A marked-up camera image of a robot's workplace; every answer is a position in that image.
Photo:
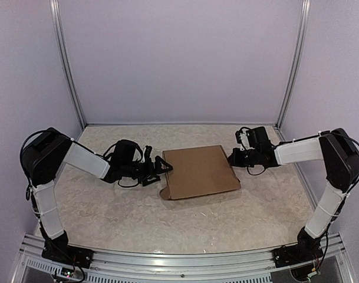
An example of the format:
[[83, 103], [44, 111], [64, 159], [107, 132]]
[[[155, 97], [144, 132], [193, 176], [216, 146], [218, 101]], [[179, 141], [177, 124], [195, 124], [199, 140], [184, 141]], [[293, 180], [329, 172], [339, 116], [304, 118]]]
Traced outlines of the brown cardboard box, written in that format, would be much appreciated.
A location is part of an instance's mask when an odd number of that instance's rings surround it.
[[163, 200], [182, 200], [239, 190], [241, 183], [221, 145], [165, 150], [164, 160], [173, 166], [166, 173]]

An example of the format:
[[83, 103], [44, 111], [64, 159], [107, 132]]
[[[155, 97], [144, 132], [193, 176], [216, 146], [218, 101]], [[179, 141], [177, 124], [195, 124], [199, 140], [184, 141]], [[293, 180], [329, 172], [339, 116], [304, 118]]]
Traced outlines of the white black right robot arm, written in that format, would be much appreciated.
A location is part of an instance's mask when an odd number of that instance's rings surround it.
[[264, 127], [243, 127], [235, 137], [239, 146], [228, 157], [233, 167], [269, 169], [315, 160], [323, 162], [326, 172], [324, 193], [298, 235], [300, 243], [292, 249], [296, 261], [306, 261], [315, 252], [312, 239], [323, 237], [359, 182], [359, 142], [342, 128], [278, 144], [271, 142]]

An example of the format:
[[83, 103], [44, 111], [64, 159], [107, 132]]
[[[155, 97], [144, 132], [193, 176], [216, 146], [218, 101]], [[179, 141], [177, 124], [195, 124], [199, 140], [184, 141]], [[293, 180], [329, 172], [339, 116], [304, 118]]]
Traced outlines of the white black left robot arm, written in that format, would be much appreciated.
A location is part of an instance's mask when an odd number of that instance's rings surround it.
[[60, 262], [73, 257], [54, 192], [60, 169], [69, 165], [106, 183], [130, 178], [137, 185], [148, 186], [173, 170], [162, 157], [152, 158], [151, 151], [151, 146], [141, 148], [134, 141], [122, 139], [98, 154], [52, 127], [31, 134], [24, 141], [19, 162], [28, 181], [25, 197], [32, 203], [42, 236], [51, 242], [52, 255]]

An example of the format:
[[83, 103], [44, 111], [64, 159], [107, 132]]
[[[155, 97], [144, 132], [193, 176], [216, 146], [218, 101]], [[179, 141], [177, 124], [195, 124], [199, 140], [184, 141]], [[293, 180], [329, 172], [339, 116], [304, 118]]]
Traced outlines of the small circuit board with LEDs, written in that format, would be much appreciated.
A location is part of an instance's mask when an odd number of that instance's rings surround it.
[[64, 277], [64, 278], [67, 278], [67, 279], [73, 278], [74, 274], [75, 274], [75, 271], [74, 271], [73, 269], [63, 268], [63, 269], [60, 271], [60, 276], [61, 276], [61, 277]]

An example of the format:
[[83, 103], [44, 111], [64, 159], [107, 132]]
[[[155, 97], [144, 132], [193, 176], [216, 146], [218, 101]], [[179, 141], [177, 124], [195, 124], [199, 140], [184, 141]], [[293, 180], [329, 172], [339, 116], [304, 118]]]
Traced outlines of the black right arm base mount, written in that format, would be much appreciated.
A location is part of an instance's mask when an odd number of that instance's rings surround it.
[[306, 232], [300, 232], [296, 244], [282, 245], [272, 250], [275, 267], [282, 268], [322, 258], [324, 253], [320, 242], [320, 237], [314, 239]]

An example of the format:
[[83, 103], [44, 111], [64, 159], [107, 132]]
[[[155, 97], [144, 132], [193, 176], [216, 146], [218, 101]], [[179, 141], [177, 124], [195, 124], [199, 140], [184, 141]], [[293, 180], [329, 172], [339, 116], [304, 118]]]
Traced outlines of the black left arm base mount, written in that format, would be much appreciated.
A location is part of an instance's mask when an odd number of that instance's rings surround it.
[[54, 262], [89, 269], [94, 251], [87, 248], [45, 240], [42, 257]]

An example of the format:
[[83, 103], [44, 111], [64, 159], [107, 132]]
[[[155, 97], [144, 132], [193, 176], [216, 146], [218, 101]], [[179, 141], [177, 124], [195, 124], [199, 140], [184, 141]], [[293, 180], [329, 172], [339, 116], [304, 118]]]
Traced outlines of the aluminium front rail frame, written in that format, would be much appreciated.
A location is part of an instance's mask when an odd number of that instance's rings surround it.
[[[63, 264], [41, 256], [43, 239], [25, 235], [10, 282], [65, 282]], [[142, 254], [95, 249], [86, 282], [295, 282], [301, 264], [277, 268], [271, 249], [220, 254]]]

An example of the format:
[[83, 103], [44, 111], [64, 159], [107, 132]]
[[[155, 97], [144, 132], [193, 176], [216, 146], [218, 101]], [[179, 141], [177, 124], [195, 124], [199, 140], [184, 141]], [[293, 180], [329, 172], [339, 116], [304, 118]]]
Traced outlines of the right aluminium frame post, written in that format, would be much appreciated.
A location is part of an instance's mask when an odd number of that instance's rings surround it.
[[285, 117], [287, 115], [289, 104], [294, 92], [294, 87], [299, 71], [299, 67], [301, 64], [302, 52], [304, 49], [307, 28], [308, 28], [308, 21], [309, 21], [309, 12], [311, 7], [310, 0], [303, 0], [302, 1], [302, 8], [301, 14], [299, 19], [299, 26], [297, 32], [297, 39], [294, 48], [294, 54], [292, 58], [291, 68], [289, 71], [288, 81], [285, 87], [285, 94], [281, 104], [281, 108], [279, 111], [279, 115], [276, 121], [276, 128], [280, 130], [284, 125]]

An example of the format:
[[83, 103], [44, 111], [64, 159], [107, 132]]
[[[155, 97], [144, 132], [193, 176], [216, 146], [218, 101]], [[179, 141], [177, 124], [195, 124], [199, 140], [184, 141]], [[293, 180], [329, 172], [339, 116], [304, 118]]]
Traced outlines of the aluminium frame post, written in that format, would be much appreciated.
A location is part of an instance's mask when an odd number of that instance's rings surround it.
[[58, 45], [58, 53], [60, 56], [65, 81], [69, 90], [70, 99], [72, 101], [75, 115], [80, 125], [80, 128], [84, 130], [87, 127], [87, 121], [85, 119], [85, 115], [80, 103], [80, 98], [77, 93], [73, 72], [70, 66], [68, 51], [65, 44], [65, 35], [60, 13], [60, 2], [58, 0], [49, 0], [49, 4], [51, 10], [52, 24], [54, 27], [55, 37]]
[[301, 64], [302, 52], [304, 49], [307, 28], [308, 28], [308, 21], [309, 21], [309, 12], [311, 7], [310, 0], [303, 0], [302, 1], [302, 8], [301, 14], [299, 19], [299, 26], [297, 32], [297, 39], [294, 48], [294, 54], [292, 58], [291, 68], [289, 71], [288, 81], [285, 87], [285, 94], [281, 104], [281, 108], [279, 111], [279, 115], [276, 121], [276, 128], [280, 130], [284, 125], [285, 117], [287, 115], [289, 104], [294, 92], [294, 87], [299, 71], [299, 67]]

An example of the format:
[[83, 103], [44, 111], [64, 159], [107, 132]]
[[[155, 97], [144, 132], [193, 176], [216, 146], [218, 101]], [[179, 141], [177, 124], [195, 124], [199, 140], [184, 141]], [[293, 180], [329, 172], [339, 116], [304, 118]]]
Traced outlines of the left aluminium frame post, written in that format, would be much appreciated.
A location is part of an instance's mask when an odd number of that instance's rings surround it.
[[60, 13], [60, 2], [58, 0], [49, 0], [49, 4], [51, 10], [52, 24], [54, 27], [55, 37], [58, 45], [58, 53], [60, 56], [65, 81], [69, 90], [70, 99], [72, 101], [75, 115], [80, 125], [80, 128], [84, 130], [87, 127], [87, 121], [85, 119], [85, 115], [80, 103], [80, 98], [77, 93], [73, 72], [70, 66], [68, 51], [65, 44], [65, 35]]

